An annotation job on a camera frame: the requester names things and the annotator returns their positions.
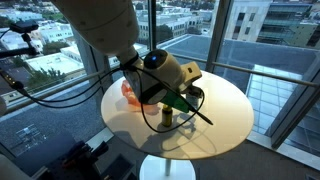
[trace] window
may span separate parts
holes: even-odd
[[[250,31],[250,28],[247,27],[247,28],[246,28],[246,32],[245,32],[244,34],[247,34],[247,35],[248,35],[248,34],[249,34],[249,31]]]
[[[243,21],[245,13],[239,13],[238,21]]]
[[[219,1],[216,1],[216,3],[218,6],[215,7],[217,8],[214,8],[209,16],[210,18],[215,17],[213,19],[202,22],[200,20],[203,19],[203,17],[198,15],[181,18],[180,20],[184,19],[184,22],[179,23],[186,24],[185,31],[175,31],[176,27],[174,24],[178,25],[175,18],[166,18],[168,16],[157,14],[157,21],[154,22],[156,29],[153,31],[156,32],[156,34],[149,34],[152,26],[149,25],[149,19],[147,18],[148,12],[141,12],[141,14],[136,12],[139,29],[144,31],[147,30],[145,32],[140,31],[135,44],[137,51],[139,54],[143,54],[148,52],[148,48],[153,48],[149,36],[155,36],[155,48],[164,49],[172,53],[180,64],[196,61],[201,70],[207,70],[230,81],[246,94],[252,103],[255,113],[253,132],[268,138],[272,143],[276,142],[272,145],[286,143],[307,153],[320,156],[318,143],[320,132],[319,128],[314,128],[317,127],[319,124],[318,122],[320,121],[317,119],[319,116],[314,114],[319,111],[319,103],[311,100],[307,103],[302,102],[301,99],[299,99],[307,95],[311,96],[309,91],[306,91],[305,88],[312,89],[314,88],[314,83],[319,84],[319,82],[315,82],[316,79],[319,79],[319,74],[312,74],[313,72],[318,72],[320,67],[319,64],[316,64],[316,57],[318,57],[317,54],[319,54],[319,48],[317,48],[319,44],[319,31],[318,29],[314,29],[312,37],[310,37],[308,42],[299,42],[301,39],[305,40],[306,38],[302,34],[296,33],[296,28],[290,29],[290,27],[299,27],[297,25],[300,24],[303,18],[302,16],[299,16],[297,12],[306,13],[312,4],[303,2],[273,3],[261,0],[239,1],[233,4],[224,4],[228,6],[230,12],[226,11],[228,8],[222,8],[219,9],[221,10],[219,11],[221,14],[218,14]],[[180,7],[173,8],[177,11],[182,10]],[[246,29],[243,29],[244,33],[240,33],[242,24],[245,23],[242,22],[245,18],[245,14],[250,14],[249,21],[255,20],[255,26],[247,27],[246,25],[244,26]],[[217,25],[216,27],[222,27],[221,22],[225,22],[227,19],[229,19],[229,21],[223,31],[213,32],[215,25]],[[195,22],[200,22],[200,26],[195,27]],[[81,42],[84,42],[77,33],[74,33],[74,37],[75,39],[80,39]],[[297,47],[288,44],[290,40],[297,40],[294,42]],[[90,49],[89,46],[86,43],[77,44],[79,45],[78,48],[82,49],[80,56],[88,56],[90,58],[90,54],[83,54],[86,53],[85,50]],[[90,69],[89,67],[91,67],[90,65],[92,64],[88,64],[93,61],[92,57],[91,59],[83,59],[81,61],[83,64],[78,64],[83,68],[83,71],[81,69],[81,73],[79,74],[86,75],[87,73],[97,72],[100,70],[100,67],[104,67],[103,64],[99,64],[97,65],[97,69]],[[232,68],[226,68],[225,66],[219,66],[219,64],[213,65],[215,62],[217,62],[217,64],[224,64],[225,66],[235,66],[240,69],[234,70]],[[109,57],[109,63],[111,68],[119,65],[119,61],[117,61],[115,57]],[[22,71],[27,75],[29,73],[28,70]],[[119,77],[122,77],[121,73],[115,74],[113,80],[116,80]],[[3,84],[4,83],[0,83],[0,90],[9,89],[8,87],[2,87]],[[48,87],[47,84],[31,88],[30,93],[46,90]],[[85,89],[88,85],[89,83],[86,83],[80,88],[68,90],[69,94],[67,94],[66,91],[61,92],[61,98],[69,97],[70,94],[81,92],[81,90]],[[313,105],[313,107],[310,107],[308,110],[309,113],[304,115],[305,117],[302,121],[291,123],[293,120],[292,117],[298,116],[292,110],[296,110],[296,113],[300,112],[302,114],[300,110],[306,108],[306,104]],[[33,112],[35,111],[39,112],[39,115],[33,117]],[[95,105],[94,99],[88,100],[86,104],[82,104],[81,106],[59,111],[58,116],[58,111],[56,109],[47,109],[36,106],[34,109],[28,109],[17,116],[13,116],[6,120],[1,119],[0,141],[15,154],[21,153],[23,147],[15,146],[16,144],[14,142],[17,142],[18,140],[14,139],[14,137],[18,138],[16,137],[16,132],[31,124],[28,121],[21,122],[19,120],[22,118],[32,119],[31,117],[42,120],[39,121],[41,122],[39,124],[33,124],[42,135],[45,135],[45,137],[50,137],[54,135],[56,131],[65,129],[71,131],[77,139],[88,139],[92,137],[96,131],[104,128],[104,124],[100,121],[88,122],[83,118],[90,116],[90,119],[99,119],[99,111],[100,109]],[[77,121],[69,122],[70,119],[77,119]],[[12,132],[3,133],[7,132],[3,129],[12,126],[12,123],[17,124]],[[45,127],[42,126],[43,124],[52,127],[52,130],[45,129]],[[298,125],[290,127],[290,129],[294,129],[290,134],[283,134],[285,129],[287,129],[287,126],[284,127],[286,124]],[[96,131],[88,132],[90,130],[82,128],[84,126],[93,127]],[[283,135],[285,140],[277,138],[274,135],[277,133]]]
[[[42,34],[42,37],[38,38],[45,39],[40,39],[41,42],[37,41],[35,43],[38,48],[43,46],[43,50],[41,49],[40,51],[41,54],[37,57],[9,57],[5,62],[3,59],[0,59],[0,67],[5,68],[13,78],[21,81],[24,86],[27,87],[26,90],[31,96],[46,94],[50,90],[57,90],[58,87],[65,87],[67,84],[84,78],[92,72],[88,69],[85,70],[85,63],[89,63],[89,61],[92,62],[92,59],[74,61],[61,51],[61,49],[64,48],[66,54],[68,54],[68,52],[76,50],[76,52],[79,53],[79,59],[81,59],[80,56],[83,51],[79,52],[78,47],[70,45],[76,44],[73,38],[68,40],[70,44],[51,42],[47,39],[59,38],[59,41],[66,42],[65,38],[62,36],[66,33],[62,31],[59,32],[58,28],[56,28],[56,30],[53,28],[54,26],[60,26],[61,24],[52,22],[50,25],[52,27],[51,29],[46,29],[46,27],[41,27],[41,25],[39,25],[41,28],[38,28],[38,32],[39,34]],[[16,38],[16,47],[20,47],[19,43],[23,42],[22,38],[21,40],[20,38],[20,35]],[[83,83],[79,84],[76,88],[60,91],[58,94],[50,96],[49,99],[65,99],[72,97],[83,92],[88,87],[90,87],[89,81],[83,81]],[[88,91],[78,98],[71,99],[64,103],[48,103],[48,105],[72,105],[86,99],[94,91],[95,89],[92,89],[91,92]],[[19,104],[20,101],[27,104],[31,103],[27,98],[22,97],[21,94],[11,89],[1,77],[0,95],[6,99],[8,107]],[[30,107],[23,107],[20,111],[16,111],[8,116],[0,117],[1,146],[3,144],[8,150],[17,156],[28,149],[35,147],[37,144],[41,144],[47,138],[56,136],[62,131],[70,132],[77,141],[87,141],[105,128],[103,121],[99,117],[99,113],[100,109],[96,106],[95,98],[88,99],[84,104],[59,110],[35,104],[32,104]],[[31,140],[26,141],[24,138],[19,136],[19,132],[31,125],[38,133],[32,135],[32,137],[30,137]]]
[[[249,21],[253,21],[255,15],[256,13],[251,13]]]

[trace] glass window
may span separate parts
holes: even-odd
[[[313,34],[311,35],[310,39],[307,42],[307,46],[311,46],[311,47],[317,46],[319,39],[320,39],[320,25],[318,25],[317,28],[314,29]]]
[[[251,13],[249,21],[253,21],[255,15],[256,15],[256,13]]]
[[[280,118],[278,115],[281,112],[288,110],[287,107],[291,105],[287,104],[288,99],[295,95],[293,92],[298,87],[297,83],[273,78],[273,76],[305,80],[306,74],[319,60],[317,57],[319,48],[306,45],[310,38],[314,40],[314,46],[319,45],[316,38],[317,31],[314,29],[314,26],[318,25],[312,25],[314,22],[304,17],[297,17],[297,10],[306,13],[310,6],[309,3],[301,2],[278,4],[260,0],[252,4],[239,1],[233,3],[217,62],[271,76],[249,74],[219,66],[215,66],[213,72],[246,93],[255,113],[253,130],[258,133],[271,135],[269,134],[271,125],[275,118]],[[244,18],[245,14],[250,15],[249,21],[252,16],[256,21],[254,27],[244,27],[245,31],[242,32],[241,28],[248,23]],[[287,141],[293,141],[294,138],[298,140],[300,138],[298,131],[305,131],[299,130],[301,128],[302,126],[298,126],[292,133],[294,135],[291,135]],[[308,141],[306,138],[302,140],[304,141],[302,145],[306,146]]]
[[[286,144],[320,157],[320,101],[318,101],[285,140]]]
[[[79,93],[82,95],[62,103],[38,102],[57,107],[70,106],[68,108],[48,108],[37,104],[23,106],[21,102],[29,104],[27,98],[11,89],[0,78],[0,95],[5,99],[11,112],[0,117],[0,142],[15,155],[41,144],[47,138],[62,131],[69,131],[76,141],[87,141],[105,128],[103,120],[99,116],[98,102],[101,98],[97,98],[98,101],[96,101],[95,96],[91,97],[95,91],[98,94],[101,93],[101,88],[94,86],[89,91],[84,92],[91,86],[92,82],[95,82],[93,79],[83,81],[74,88],[60,90],[60,88],[68,87],[69,83],[89,75],[92,71],[88,71],[88,64],[89,61],[93,62],[94,60],[90,59],[89,55],[83,58],[82,53],[85,50],[79,50],[80,48],[77,46],[79,45],[79,39],[74,37],[71,26],[60,12],[53,12],[54,16],[47,16],[46,13],[37,10],[34,10],[34,13],[42,16],[44,20],[37,20],[39,28],[34,30],[35,33],[30,33],[31,44],[34,44],[37,51],[42,53],[37,56],[17,55],[0,59],[0,68],[17,81],[21,81],[25,90],[34,97],[49,93],[50,96],[46,100],[52,101],[72,98]],[[8,29],[9,26],[6,22],[15,21],[14,19],[2,20],[1,25],[4,25],[4,27],[0,27],[0,32]],[[142,23],[142,25],[148,26],[147,22]],[[135,45],[137,51],[139,53],[145,52],[147,46],[138,43],[138,41],[139,39],[137,39],[137,45]],[[1,38],[0,51],[27,46],[19,33],[8,31]],[[111,67],[119,65],[119,62],[114,61],[112,57],[109,58],[109,63]],[[72,106],[84,100],[86,100],[85,103]]]
[[[244,19],[245,13],[239,13],[238,20],[242,21]]]
[[[246,28],[246,32],[245,32],[244,34],[249,34],[249,32],[250,32],[250,28],[247,27],[247,28]]]
[[[215,17],[213,11],[215,10],[206,10],[206,13],[200,14],[192,8],[165,6],[163,12],[157,14],[157,48],[205,60],[211,42],[209,31],[213,30],[213,25],[209,21]],[[177,32],[170,30],[170,27],[177,23],[179,28],[174,29]]]

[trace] orange object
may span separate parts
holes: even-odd
[[[123,80],[121,91],[122,95],[127,98],[129,104],[140,106],[140,102],[138,101],[136,95],[132,91],[132,88],[127,80]]]

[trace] building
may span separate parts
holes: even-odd
[[[295,35],[292,27],[299,26],[311,6],[308,3],[271,3],[257,42],[289,45],[286,40]]]
[[[80,56],[80,53],[79,53],[79,50],[78,50],[78,47],[76,45],[61,48],[60,51],[62,54],[70,57],[71,59],[74,59],[80,63],[83,63],[81,56]]]
[[[52,4],[52,2],[42,2],[42,11],[49,11],[53,13],[60,13],[58,8]]]
[[[310,10],[309,19],[320,23],[320,1],[313,4]]]
[[[316,23],[301,22],[296,26],[290,26],[294,32],[291,38],[284,38],[289,46],[320,49],[320,25]]]
[[[68,38],[73,37],[70,24],[56,22],[40,23],[37,30],[31,32],[31,37],[39,39],[43,44],[51,42],[69,42]]]
[[[4,48],[7,50],[13,50],[13,49],[21,49],[21,48],[27,48],[28,44],[23,41],[21,34],[8,31],[2,38],[1,38],[1,44]],[[36,51],[39,53],[42,53],[43,45],[42,42],[39,39],[31,38],[31,45],[36,48]]]
[[[225,38],[255,42],[271,2],[272,0],[235,0]],[[219,1],[213,9],[209,36],[212,36],[218,6]]]
[[[212,19],[212,10],[199,10],[197,14],[203,18],[204,22],[211,22]]]
[[[14,9],[6,9],[5,11],[2,11],[1,16],[7,17],[14,22],[42,19],[42,14],[29,11],[17,11]]]
[[[138,54],[141,54],[143,52],[146,52],[148,47],[146,45],[143,45],[143,44],[138,44],[138,43],[135,43],[133,45],[134,49],[138,52]],[[120,61],[118,60],[117,57],[115,56],[112,56],[112,57],[109,57],[109,64],[110,64],[110,67],[111,68],[115,68],[117,66],[120,65]]]
[[[139,40],[145,41],[149,38],[148,15],[147,11],[137,13],[139,25]],[[189,8],[170,8],[163,11],[156,17],[157,26],[167,25],[173,33],[173,38],[187,33],[188,28],[193,27],[201,30],[203,18],[193,15]]]
[[[70,80],[85,74],[83,63],[70,58],[63,53],[55,53],[47,56],[41,56],[26,60],[32,70],[40,71],[41,69],[48,71],[54,69],[66,75],[65,80]]]

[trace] tree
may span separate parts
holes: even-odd
[[[32,0],[32,2],[33,2],[33,4],[35,4],[35,5],[39,5],[39,4],[42,4],[42,3],[39,3],[39,1],[38,0]]]
[[[12,62],[16,67],[24,67],[26,65],[26,63],[20,57],[14,57]]]
[[[43,54],[49,55],[60,52],[61,48],[69,47],[69,45],[65,42],[52,42],[47,43],[43,46]]]
[[[200,9],[204,9],[204,10],[207,10],[209,9],[209,3],[208,2],[203,2],[199,5],[199,8]]]
[[[41,70],[33,71],[31,73],[27,87],[33,89],[34,92],[38,92],[64,82],[65,77],[66,75],[59,70],[56,71],[51,68],[48,71],[45,71],[41,68]]]
[[[156,28],[156,41],[161,43],[173,38],[173,32],[167,25],[157,26]]]
[[[142,3],[136,4],[136,10],[143,10],[143,4]]]
[[[22,6],[29,6],[29,2],[26,0],[20,1],[19,4]]]
[[[0,16],[0,28],[7,28],[13,23],[9,18]]]
[[[2,2],[2,5],[4,7],[13,8],[13,5],[15,4],[15,1],[4,1]]]
[[[157,4],[156,11],[163,11],[163,7],[160,4]]]

